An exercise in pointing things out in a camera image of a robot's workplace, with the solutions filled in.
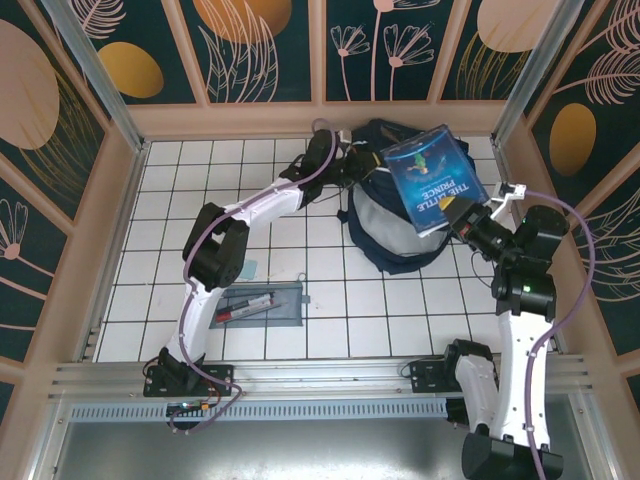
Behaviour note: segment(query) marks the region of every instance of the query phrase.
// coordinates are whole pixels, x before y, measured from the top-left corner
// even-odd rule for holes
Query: cable
[[[480,251],[479,251],[479,250],[476,250],[475,252],[473,252],[473,253],[471,254],[471,270],[473,270],[473,274],[476,276],[476,278],[477,278],[478,280],[480,280],[480,283],[482,283],[482,284],[483,284],[485,287],[487,287],[487,288],[491,288],[491,285],[490,285],[490,284],[488,284],[487,282],[485,282],[485,281],[482,279],[482,277],[481,277],[480,275],[478,275],[478,272],[476,272],[476,266],[473,264],[473,258],[474,258],[476,255],[479,255],[479,254],[480,254]]]
[[[149,368],[149,365],[151,365],[153,362],[157,362],[159,358],[160,357],[158,356],[153,357],[151,360],[144,364],[144,367],[142,367],[142,375],[144,375],[145,378],[147,378],[147,368]]]
[[[525,380],[524,380],[525,427],[527,428],[527,438],[529,439],[529,448],[531,449],[531,454],[533,455],[533,463],[536,466],[538,477],[540,480],[546,480],[546,476],[544,474],[544,468],[542,466],[542,462],[540,461],[540,456],[538,455],[538,449],[536,448],[536,440],[535,440],[534,431],[533,431],[533,420],[532,420],[533,400],[531,399],[531,390],[532,390],[531,384],[533,382],[533,364],[536,360],[536,354],[538,350],[540,350],[540,347],[546,341],[548,341],[551,337],[553,337],[556,333],[558,333],[560,329],[565,327],[569,322],[571,322],[575,318],[576,313],[578,313],[578,310],[580,309],[585,299],[587,298],[587,292],[589,291],[589,286],[591,285],[591,281],[593,280],[593,273],[595,270],[596,249],[593,243],[593,235],[591,234],[591,230],[589,229],[589,226],[587,225],[586,220],[573,207],[563,202],[562,200],[559,200],[545,193],[532,192],[530,190],[527,190],[525,196],[531,196],[531,197],[541,198],[543,200],[548,200],[550,202],[553,202],[561,206],[562,208],[568,210],[571,214],[573,214],[578,220],[578,222],[580,223],[582,230],[584,231],[585,238],[587,239],[587,246],[589,248],[589,269],[587,270],[587,279],[584,283],[584,286],[582,287],[582,291],[580,292],[578,299],[576,300],[576,303],[574,303],[573,307],[571,307],[571,310],[569,310],[569,313],[567,313],[567,315],[562,320],[557,322],[553,327],[549,329],[547,333],[542,335],[536,341],[536,343],[533,344],[533,347],[531,348],[531,353],[529,354],[529,358],[527,359],[527,370],[526,370]]]
[[[343,188],[338,187],[338,193],[333,194],[333,195],[331,195],[330,197],[323,198],[323,199],[322,199],[322,200],[320,200],[320,201],[317,201],[317,202],[311,202],[311,203],[310,203],[310,205],[318,205],[318,204],[320,204],[320,203],[322,203],[322,202],[326,202],[327,200],[331,200],[332,198],[336,198],[338,195],[342,194],[342,192],[343,192],[343,191],[344,191],[344,189],[343,189]]]
[[[189,365],[189,367],[194,372],[196,372],[198,375],[200,375],[201,377],[203,377],[203,378],[205,378],[205,379],[207,379],[207,380],[209,380],[209,381],[211,381],[211,382],[213,382],[213,383],[215,383],[217,385],[224,386],[225,388],[230,388],[230,389],[234,388],[234,389],[237,390],[237,393],[234,395],[234,397],[229,402],[227,402],[214,415],[212,415],[211,418],[209,418],[206,421],[198,423],[198,425],[196,425],[193,428],[190,428],[189,430],[178,430],[178,428],[176,428],[176,426],[173,423],[174,416],[172,415],[169,418],[169,425],[171,426],[171,429],[173,430],[173,433],[182,432],[184,435],[188,435],[189,432],[196,433],[197,431],[208,427],[213,422],[215,422],[218,419],[218,417],[223,415],[224,412],[226,412],[227,409],[229,409],[229,407],[231,407],[231,405],[233,405],[235,402],[237,402],[238,399],[243,394],[243,390],[240,387],[240,385],[238,385],[236,383],[228,383],[228,382],[219,380],[219,379],[209,375],[208,373],[203,371],[200,367],[198,367],[195,363],[193,363],[193,360],[191,360],[191,358],[189,358],[189,353],[187,352],[187,348],[186,348],[186,346],[184,344],[184,324],[185,324],[185,321],[186,321],[186,318],[187,318],[187,312],[189,311],[189,307],[191,306],[191,302],[193,301],[193,297],[194,297],[195,292],[197,290],[197,286],[196,286],[195,282],[192,281],[191,278],[189,277],[189,270],[191,269],[191,264],[193,263],[193,259],[195,258],[196,253],[198,252],[198,250],[200,249],[200,247],[202,246],[204,241],[212,234],[213,230],[220,223],[224,222],[228,218],[231,218],[233,215],[242,212],[244,209],[248,208],[253,203],[255,203],[255,202],[259,201],[259,200],[262,200],[267,195],[271,195],[275,191],[290,190],[290,189],[293,189],[293,188],[297,188],[300,185],[304,185],[307,182],[310,182],[314,178],[318,177],[329,166],[329,164],[333,160],[333,157],[334,157],[334,155],[336,153],[336,149],[338,147],[338,142],[336,140],[336,134],[331,129],[331,124],[329,123],[328,120],[325,120],[323,118],[317,118],[317,119],[315,119],[313,121],[313,123],[311,124],[311,130],[313,131],[313,133],[315,133],[318,130],[318,124],[319,123],[327,124],[328,127],[329,127],[329,131],[331,133],[331,149],[329,150],[329,154],[327,155],[327,158],[325,159],[324,163],[320,166],[320,168],[318,170],[316,170],[315,172],[313,172],[308,177],[303,178],[302,180],[298,180],[297,182],[291,182],[291,183],[287,183],[287,184],[282,185],[282,186],[273,187],[273,188],[271,188],[269,190],[265,190],[264,192],[262,192],[262,193],[256,195],[255,197],[253,197],[251,200],[247,201],[247,203],[245,203],[244,205],[241,205],[240,207],[234,208],[233,210],[230,210],[228,212],[225,212],[223,215],[221,215],[220,217],[216,218],[211,223],[211,225],[209,225],[207,227],[207,229],[204,232],[202,232],[202,235],[200,235],[198,240],[196,240],[196,243],[193,245],[193,248],[191,249],[191,251],[189,252],[189,255],[187,256],[187,259],[186,259],[185,264],[184,264],[184,269],[182,270],[182,277],[184,278],[184,281],[186,282],[186,284],[189,285],[191,291],[189,292],[189,294],[187,295],[187,297],[185,299],[184,306],[182,308],[182,313],[180,314],[180,322],[178,324],[178,345],[180,346],[180,352],[182,353],[182,356],[184,357],[184,360],[187,363],[187,365]]]

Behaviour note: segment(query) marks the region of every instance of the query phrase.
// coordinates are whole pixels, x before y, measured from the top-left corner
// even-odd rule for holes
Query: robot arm
[[[441,203],[456,236],[485,260],[496,262],[491,295],[497,301],[502,340],[500,388],[487,347],[456,340],[445,353],[445,365],[462,388],[469,416],[471,433],[464,444],[462,466],[465,477],[473,480],[537,478],[525,420],[528,385],[531,428],[547,478],[557,479],[562,473],[562,457],[549,452],[546,355],[537,358],[531,378],[526,376],[526,365],[535,342],[553,326],[556,291],[547,270],[568,223],[556,210],[535,206],[515,233],[502,227],[494,218],[508,200],[523,198],[525,189],[499,185],[494,197],[505,201],[496,211],[462,197]]]
[[[299,188],[278,190],[278,187],[288,183],[291,182],[285,178],[278,178],[269,187],[264,189],[262,192],[255,194],[253,197],[249,197],[237,204],[228,205],[224,207],[224,209],[222,209],[222,211],[229,212],[235,210],[238,207],[242,207],[243,205],[250,205],[247,209],[242,209],[239,213],[233,215],[232,217],[234,221],[232,226],[240,225],[242,231],[246,231],[247,235],[245,236],[231,233],[232,238],[226,239],[227,237],[225,237],[226,240],[222,239],[220,244],[220,250],[222,250],[225,247],[225,241],[233,242],[235,244],[234,246],[236,246],[238,242],[242,242],[244,240],[244,244],[241,245],[240,248],[236,247],[232,250],[236,253],[236,255],[232,257],[227,256],[226,258],[228,263],[233,263],[231,269],[233,272],[237,272],[235,273],[236,278],[237,274],[240,273],[239,269],[241,269],[242,265],[244,264],[244,250],[246,249],[246,238],[248,238],[249,230],[264,228],[277,218],[296,212],[302,205],[304,193]],[[266,197],[260,198],[258,201],[251,203],[251,200],[253,198],[259,197],[263,192],[270,190],[273,190],[270,195],[267,195]],[[212,217],[215,218],[215,216],[217,216],[214,212],[219,212],[220,210],[214,207],[215,206],[208,205],[203,207],[198,220],[196,220],[194,231],[192,231],[192,234],[189,238],[191,244],[195,242],[195,239],[197,239],[197,237],[199,236],[199,232],[203,230],[198,227],[204,226],[206,228],[206,226],[209,225],[213,220]],[[196,293],[194,299],[189,305],[189,310],[187,311],[187,317],[184,326],[184,344],[189,358],[195,360],[204,357],[207,331],[209,330],[209,325],[211,324],[211,320],[214,316],[218,301],[220,300],[220,298],[222,298],[222,294],[224,293],[227,287],[226,284],[228,282],[221,282],[218,280],[215,282],[218,286],[207,289],[207,286],[200,280],[198,280],[197,278],[195,278],[194,280],[196,283]],[[189,293],[190,288],[187,287],[186,294],[188,295]],[[180,350],[178,340],[179,332],[176,326],[176,330],[174,331],[171,340],[167,344],[167,349],[169,355],[171,355],[174,359],[179,362],[184,362],[185,359]]]
[[[334,141],[337,145],[335,151],[331,147]],[[332,151],[333,158],[326,163]],[[308,205],[320,196],[325,185],[347,187],[363,180],[379,164],[376,154],[366,145],[351,144],[350,132],[335,134],[319,130],[311,139],[307,151],[294,160],[269,187],[239,203],[225,207],[209,203],[200,210],[183,251],[185,261],[190,255],[193,256],[188,276],[189,283],[194,284],[195,288],[192,291],[191,285],[187,285],[185,291],[183,308],[187,307],[187,310],[183,312],[182,343],[194,364],[202,365],[207,331],[216,306],[225,289],[242,270],[250,229],[264,228],[277,218]],[[318,170],[320,173],[313,180],[299,186],[291,185],[309,178]],[[206,237],[192,254],[205,231],[221,216],[232,211],[236,213],[216,225],[213,234]],[[153,383],[163,385],[157,387],[161,394],[171,391],[174,396],[188,396],[200,381],[198,374],[187,365],[180,336],[178,324],[158,355]]]

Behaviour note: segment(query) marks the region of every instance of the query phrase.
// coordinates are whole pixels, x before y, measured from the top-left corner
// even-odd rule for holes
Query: metal bracket
[[[444,360],[417,360],[409,364],[411,389],[413,393],[461,392],[456,381],[450,381],[445,374]]]
[[[200,368],[218,380],[223,382],[233,382],[233,365],[201,365]],[[162,366],[155,365],[147,369],[147,377],[144,384],[143,395],[145,397],[209,397],[209,384],[200,382],[193,389],[186,392],[183,385],[174,382],[167,382]],[[221,397],[231,395],[229,387],[215,385]]]

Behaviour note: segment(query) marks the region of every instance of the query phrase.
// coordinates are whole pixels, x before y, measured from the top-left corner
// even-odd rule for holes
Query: grid tile
[[[215,203],[219,207],[226,207],[227,205],[232,205],[237,201],[237,190],[211,190],[207,191],[204,196],[204,203]]]
[[[370,317],[387,314],[382,280],[359,280],[346,282],[346,285],[347,298],[349,299],[347,312],[350,317]]]
[[[343,280],[342,248],[310,248],[308,280]]]
[[[322,194],[307,206],[307,215],[335,216],[340,210],[340,190],[337,188],[324,188]]]
[[[492,157],[489,142],[471,143],[481,176],[495,180],[495,162],[483,160]],[[152,145],[141,183],[150,191],[138,194],[97,361],[157,354],[180,316],[181,250],[204,202],[226,206],[248,198],[304,153],[305,145],[304,139]],[[325,188],[317,203],[250,234],[246,258],[258,263],[251,281],[295,281],[306,275],[303,285],[311,303],[303,305],[304,326],[210,330],[207,360],[440,354],[454,338],[470,338],[470,332],[492,350],[500,348],[494,301],[474,278],[467,246],[453,241],[418,272],[383,275],[353,245],[348,225],[335,218],[347,207],[348,194],[331,196],[336,193]],[[490,265],[478,256],[474,264],[485,281],[490,279]]]
[[[213,142],[211,163],[241,163],[243,147],[242,140],[216,140]]]
[[[144,331],[142,348],[140,349],[140,361],[146,362],[158,355],[160,349],[171,339],[175,329],[174,322],[148,323]]]
[[[309,282],[308,288],[309,318],[345,316],[344,282]]]
[[[126,249],[160,250],[164,224],[163,220],[134,220],[130,225]]]
[[[420,269],[420,275],[422,278],[457,277],[458,271],[456,270],[456,261],[453,257],[453,248],[451,246],[445,247],[438,258],[426,267]]]
[[[146,167],[141,192],[170,192],[176,176],[176,167]]]
[[[171,192],[142,192],[138,195],[133,219],[165,220],[170,201]]]
[[[476,164],[476,174],[483,185],[495,185],[499,181],[500,172],[494,160],[478,160]]]
[[[283,217],[271,224],[271,248],[305,247],[307,227],[304,218]]]
[[[391,353],[394,356],[431,355],[427,317],[389,317]]]
[[[160,261],[158,262],[158,272],[156,273],[155,283],[180,283],[183,281],[183,269],[184,260],[182,260],[181,251],[165,250],[160,252]]]
[[[176,165],[182,142],[153,142],[147,165]]]
[[[469,155],[474,160],[493,159],[493,148],[489,137],[462,137],[469,144]]]
[[[344,318],[307,320],[309,358],[349,356],[347,321]]]
[[[496,315],[469,315],[469,328],[474,342],[488,345],[493,353],[502,352],[502,340]]]
[[[149,305],[149,321],[177,320],[180,318],[186,287],[184,283],[175,285],[154,285]]]
[[[212,165],[207,188],[209,190],[237,190],[241,169],[240,165]]]
[[[169,220],[162,238],[164,250],[182,250],[193,228],[194,220]]]
[[[280,248],[271,250],[269,281],[293,282],[307,271],[306,248]]]
[[[357,247],[344,249],[344,261],[347,280],[379,280],[381,278],[378,268]]]
[[[265,329],[228,328],[224,342],[224,360],[264,359]]]
[[[271,227],[269,225],[262,228],[250,228],[247,248],[269,248],[270,239]]]
[[[245,260],[254,260],[257,262],[256,274],[253,277],[254,282],[266,282],[269,280],[269,250],[247,250]]]
[[[307,149],[304,138],[287,138],[276,140],[276,163],[291,163]]]
[[[215,361],[222,360],[222,351],[224,349],[224,341],[227,333],[226,328],[214,328],[207,332],[207,344],[205,347],[205,360]]]
[[[144,322],[105,323],[99,362],[137,362],[144,334]]]
[[[118,283],[148,285],[153,283],[159,252],[125,252]]]
[[[388,357],[387,317],[349,318],[351,357]]]
[[[273,164],[248,164],[242,165],[242,176],[240,177],[240,188],[262,189],[273,181]]]
[[[115,288],[108,322],[144,322],[149,309],[151,285],[122,285]]]
[[[443,355],[456,338],[471,340],[465,315],[429,315],[434,355]]]
[[[178,168],[173,189],[175,191],[205,190],[207,175],[209,175],[209,165],[181,165]]]
[[[462,292],[457,278],[426,279],[422,281],[427,313],[465,313]]]
[[[422,284],[416,280],[385,280],[389,315],[425,315]]]
[[[212,147],[211,140],[182,142],[180,165],[209,165]]]
[[[310,247],[339,247],[342,245],[340,220],[335,217],[308,217],[307,244]]]
[[[273,164],[275,140],[245,140],[242,163]]]
[[[284,360],[307,356],[307,328],[270,327],[267,328],[267,359]]]
[[[173,192],[169,218],[197,218],[204,205],[204,191],[201,192]]]

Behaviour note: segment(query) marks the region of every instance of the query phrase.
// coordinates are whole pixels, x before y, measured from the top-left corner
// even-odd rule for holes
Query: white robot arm
[[[553,327],[556,291],[547,270],[569,225],[560,212],[541,205],[528,210],[515,232],[496,222],[508,201],[524,198],[525,191],[524,185],[498,185],[492,201],[504,201],[495,211],[462,197],[445,199],[440,205],[456,236],[496,263],[491,295],[496,299],[502,345],[499,388],[488,347],[456,340],[444,360],[445,373],[462,389],[469,417],[471,433],[464,444],[462,467],[472,480],[538,478],[530,431],[535,432],[547,479],[562,473],[562,457],[550,453],[546,422],[547,345],[542,345],[530,375],[527,362],[534,344]]]
[[[284,215],[296,212],[302,205],[304,192],[299,188],[278,190],[291,183],[285,178],[278,178],[269,187],[263,191],[249,197],[239,203],[224,207],[224,211],[230,212],[238,207],[249,204],[249,207],[232,216],[234,220],[244,222],[251,230],[258,230],[268,226],[271,222]],[[263,192],[273,191],[270,195],[260,198],[253,202],[255,197],[261,196]],[[184,345],[186,347],[189,358],[200,359],[204,357],[207,339],[207,331],[214,317],[218,301],[222,298],[225,287],[215,287],[207,290],[205,285],[197,279],[192,279],[196,284],[196,293],[194,299],[189,304],[186,313],[186,321],[184,324]],[[187,286],[186,295],[191,293],[191,287]],[[184,362],[184,356],[179,345],[178,326],[167,344],[169,355],[179,362]]]

